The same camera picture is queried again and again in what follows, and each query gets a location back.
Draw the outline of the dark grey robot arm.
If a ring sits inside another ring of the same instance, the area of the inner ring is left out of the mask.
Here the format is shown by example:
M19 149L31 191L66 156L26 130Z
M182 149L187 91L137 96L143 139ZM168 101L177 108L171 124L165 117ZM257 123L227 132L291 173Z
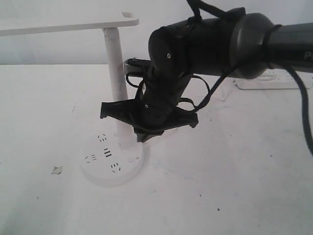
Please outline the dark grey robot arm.
M200 75L254 79L267 69L313 70L313 25L275 25L252 13L236 20L182 21L155 30L149 60L129 59L127 76L142 77L134 99L104 102L101 118L129 124L138 142L165 130L198 124L197 111L178 107L192 78Z

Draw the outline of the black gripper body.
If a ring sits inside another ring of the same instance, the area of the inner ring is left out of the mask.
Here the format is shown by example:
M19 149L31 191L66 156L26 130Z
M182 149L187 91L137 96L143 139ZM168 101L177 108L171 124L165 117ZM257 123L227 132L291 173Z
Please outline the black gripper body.
M187 87L192 74L169 79L152 73L129 72L130 77L142 77L136 86L135 98L103 102L100 118L112 117L129 124L137 134L160 134L165 130L198 125L198 115L178 107L179 99Z

